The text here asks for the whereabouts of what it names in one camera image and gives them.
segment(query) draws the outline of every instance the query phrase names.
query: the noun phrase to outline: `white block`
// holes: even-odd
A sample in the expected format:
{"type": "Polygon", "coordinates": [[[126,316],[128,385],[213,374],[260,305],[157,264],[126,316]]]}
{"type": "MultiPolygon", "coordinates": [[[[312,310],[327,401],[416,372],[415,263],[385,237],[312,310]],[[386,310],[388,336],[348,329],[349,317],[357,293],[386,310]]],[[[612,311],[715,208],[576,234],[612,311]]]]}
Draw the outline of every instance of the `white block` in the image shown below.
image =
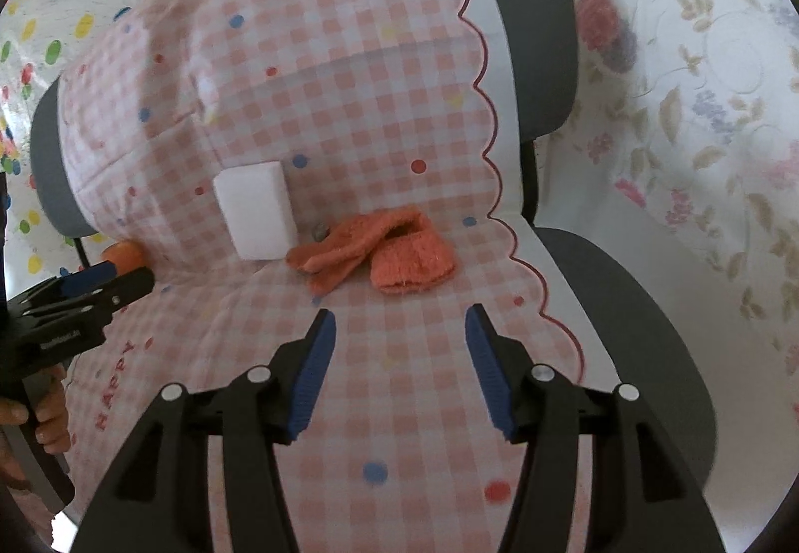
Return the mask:
{"type": "Polygon", "coordinates": [[[233,245],[243,260],[279,260],[297,246],[281,162],[222,170],[213,180],[233,245]]]}

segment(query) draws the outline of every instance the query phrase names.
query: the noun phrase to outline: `checkered tablecloth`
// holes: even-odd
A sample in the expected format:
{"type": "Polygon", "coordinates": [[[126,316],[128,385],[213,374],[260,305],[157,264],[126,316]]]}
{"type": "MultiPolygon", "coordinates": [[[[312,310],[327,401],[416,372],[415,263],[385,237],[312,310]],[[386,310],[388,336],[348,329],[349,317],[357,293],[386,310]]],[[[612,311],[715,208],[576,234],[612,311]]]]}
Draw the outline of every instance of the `checkered tablecloth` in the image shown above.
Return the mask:
{"type": "MultiPolygon", "coordinates": [[[[466,4],[148,0],[67,69],[61,139],[79,203],[104,234],[144,243],[159,279],[71,371],[78,512],[162,385],[228,384],[303,336],[322,306],[337,348],[309,429],[277,454],[301,550],[497,548],[523,448],[490,424],[466,309],[483,303],[498,332],[575,382],[585,362],[543,314],[545,279],[511,257],[518,237],[492,215],[498,118],[479,86],[488,43],[461,19],[466,4]],[[313,299],[282,262],[238,262],[211,181],[266,161],[284,164],[305,240],[318,222],[416,203],[453,243],[458,275],[396,297],[361,272],[313,299]]],[[[215,446],[224,553],[220,462],[215,446]]],[[[586,502],[581,486],[578,531],[586,502]]]]}

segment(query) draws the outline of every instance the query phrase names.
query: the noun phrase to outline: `fingernail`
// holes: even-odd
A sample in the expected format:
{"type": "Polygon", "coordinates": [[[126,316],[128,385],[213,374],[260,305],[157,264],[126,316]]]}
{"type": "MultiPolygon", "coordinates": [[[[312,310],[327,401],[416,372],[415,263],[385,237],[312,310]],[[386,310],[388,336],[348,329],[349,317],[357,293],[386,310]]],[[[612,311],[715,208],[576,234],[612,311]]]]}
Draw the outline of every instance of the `fingernail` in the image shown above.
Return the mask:
{"type": "Polygon", "coordinates": [[[25,407],[21,406],[21,405],[11,409],[11,415],[16,420],[20,420],[22,422],[27,422],[28,421],[28,410],[25,407]]]}

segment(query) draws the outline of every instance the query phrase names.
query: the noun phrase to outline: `hand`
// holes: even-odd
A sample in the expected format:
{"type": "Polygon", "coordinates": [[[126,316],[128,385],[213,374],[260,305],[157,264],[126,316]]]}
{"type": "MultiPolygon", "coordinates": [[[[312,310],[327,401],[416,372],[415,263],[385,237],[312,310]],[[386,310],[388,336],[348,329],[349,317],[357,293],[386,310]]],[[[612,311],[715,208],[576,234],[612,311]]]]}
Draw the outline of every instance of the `hand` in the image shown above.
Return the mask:
{"type": "MultiPolygon", "coordinates": [[[[69,451],[69,414],[66,410],[66,394],[61,380],[66,377],[63,366],[53,366],[44,371],[52,376],[49,392],[36,407],[36,440],[48,454],[63,454],[69,451]]],[[[20,425],[28,421],[28,410],[17,402],[0,398],[0,424],[20,425]]],[[[0,480],[10,488],[24,489],[27,479],[19,463],[11,455],[8,443],[0,435],[0,480]]]]}

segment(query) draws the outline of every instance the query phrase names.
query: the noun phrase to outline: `orange ball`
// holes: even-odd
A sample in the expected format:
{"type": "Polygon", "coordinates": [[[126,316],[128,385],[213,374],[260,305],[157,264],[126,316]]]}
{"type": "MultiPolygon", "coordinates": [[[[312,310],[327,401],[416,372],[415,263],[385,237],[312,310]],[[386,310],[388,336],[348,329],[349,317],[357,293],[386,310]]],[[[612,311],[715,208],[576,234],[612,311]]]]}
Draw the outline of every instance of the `orange ball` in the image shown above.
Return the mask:
{"type": "Polygon", "coordinates": [[[147,266],[147,255],[144,247],[133,240],[123,240],[109,246],[102,253],[102,259],[113,262],[117,267],[117,276],[122,276],[139,267],[147,266]]]}

